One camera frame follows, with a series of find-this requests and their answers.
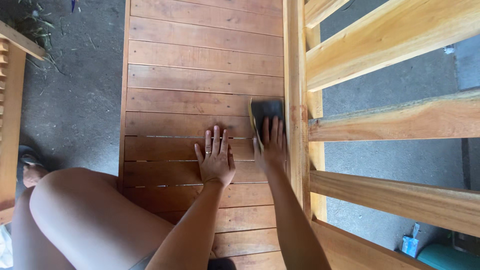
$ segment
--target wooden slat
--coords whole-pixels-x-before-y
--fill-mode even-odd
[[[278,250],[276,229],[217,233],[212,247],[218,258]]]
[[[229,137],[253,138],[255,134],[246,116],[128,111],[125,124],[126,135],[205,136],[215,125],[227,128]]]
[[[128,85],[273,97],[284,95],[281,77],[144,65],[129,65]]]
[[[248,11],[259,14],[282,17],[281,0],[182,0],[189,3],[214,6],[219,8]]]
[[[205,147],[204,138],[125,136],[125,161],[197,160],[193,146]],[[251,139],[230,139],[235,160],[254,160]]]
[[[124,186],[201,184],[197,161],[125,162]],[[253,161],[236,161],[232,183],[267,182]]]
[[[43,60],[45,50],[37,45],[35,42],[27,39],[24,35],[15,31],[15,29],[8,26],[6,23],[0,21],[0,38],[7,39],[16,47],[31,54],[32,56]]]
[[[312,228],[333,270],[433,270],[414,258],[374,244],[326,222],[314,220]]]
[[[130,64],[283,77],[283,57],[131,40]]]
[[[480,34],[480,1],[390,0],[307,53],[315,91]]]
[[[12,208],[15,204],[26,53],[16,46],[11,46],[8,56],[10,58],[8,71],[14,75],[5,78],[6,88],[2,91],[4,101],[2,104],[2,144],[0,145],[0,210]]]
[[[312,192],[480,236],[480,192],[311,171]]]
[[[266,252],[243,256],[229,257],[238,270],[286,270],[282,252]]]
[[[480,89],[310,120],[310,141],[480,137]]]
[[[130,39],[283,56],[283,38],[132,16]]]
[[[156,213],[166,221],[177,224],[186,211]],[[275,209],[273,205],[220,208],[216,214],[215,232],[237,232],[275,228]]]
[[[263,96],[128,88],[127,110],[248,116],[250,99],[283,100],[282,98]]]
[[[349,0],[311,0],[305,4],[305,26],[313,28]]]
[[[202,191],[203,185],[129,187],[123,194],[152,213],[186,211]],[[220,200],[220,208],[272,205],[267,183],[230,184]]]
[[[132,0],[132,16],[282,36],[282,18],[176,0]]]

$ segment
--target leg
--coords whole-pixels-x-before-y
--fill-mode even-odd
[[[33,191],[35,222],[77,269],[128,270],[173,228],[123,197],[111,180],[87,169],[66,169],[49,173]]]

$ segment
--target stained wood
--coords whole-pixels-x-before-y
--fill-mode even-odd
[[[282,36],[282,18],[176,0],[132,0],[132,16]]]
[[[374,244],[326,222],[315,220],[312,228],[332,269],[433,270],[414,258]]]
[[[218,258],[278,250],[276,229],[217,233],[212,247]]]
[[[125,136],[125,161],[197,160],[195,143],[205,148],[204,138]],[[254,160],[251,139],[230,139],[234,160]]]
[[[125,162],[125,187],[201,184],[197,161]],[[253,161],[236,161],[232,183],[267,182]]]
[[[132,16],[130,39],[283,56],[283,38]]]
[[[313,28],[348,0],[311,0],[305,4],[305,26]]]
[[[15,29],[8,26],[6,23],[0,21],[0,38],[7,39],[10,43],[32,56],[43,60],[45,50],[37,45],[35,42],[27,39],[24,35],[15,31]]]
[[[133,203],[152,212],[186,211],[202,191],[203,185],[129,187],[123,194]],[[267,183],[230,184],[220,200],[220,208],[272,205]]]
[[[177,224],[186,211],[163,212],[156,215]],[[273,205],[220,208],[216,214],[215,233],[257,230],[276,227]]]
[[[283,57],[131,40],[130,64],[283,76]]]
[[[391,0],[308,51],[308,90],[329,87],[477,34],[477,0]]]
[[[128,111],[126,135],[205,136],[207,129],[228,129],[229,137],[253,138],[250,118],[246,116],[198,115]]]
[[[126,109],[130,111],[248,116],[250,99],[283,100],[264,96],[128,88]]]
[[[5,78],[2,91],[2,129],[0,154],[0,210],[15,205],[15,187],[17,184],[18,142],[20,137],[20,115],[22,112],[22,93],[24,86],[26,53],[16,46],[8,52],[8,69],[12,76]]]
[[[237,269],[242,270],[286,270],[280,251],[229,257]]]
[[[281,77],[145,65],[129,65],[128,85],[226,94],[284,95]]]
[[[310,120],[310,141],[480,136],[480,89]]]
[[[311,171],[312,192],[480,236],[480,192]]]
[[[184,0],[184,2],[282,17],[281,0]]]

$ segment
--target finger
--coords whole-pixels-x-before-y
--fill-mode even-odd
[[[264,145],[267,145],[270,142],[270,130],[268,130],[268,117],[264,118]]]
[[[212,155],[212,132],[207,130],[205,132],[205,158]]]
[[[220,150],[220,127],[217,125],[213,127],[213,148],[212,155],[218,156]]]
[[[204,162],[204,156],[200,151],[200,145],[195,144],[195,154],[197,155],[198,163],[201,165]]]
[[[220,146],[220,153],[221,154],[227,154],[228,152],[228,131],[226,129],[223,130],[223,136],[222,136],[222,145]]]
[[[270,133],[270,141],[276,144],[276,138],[278,133],[278,117],[274,116],[272,120],[272,132]]]
[[[230,167],[230,171],[235,170],[235,162],[233,161],[233,151],[230,145],[228,145],[228,167]]]
[[[278,121],[278,133],[277,133],[277,139],[276,139],[276,144],[279,147],[282,146],[282,139],[283,139],[283,121],[279,120]]]

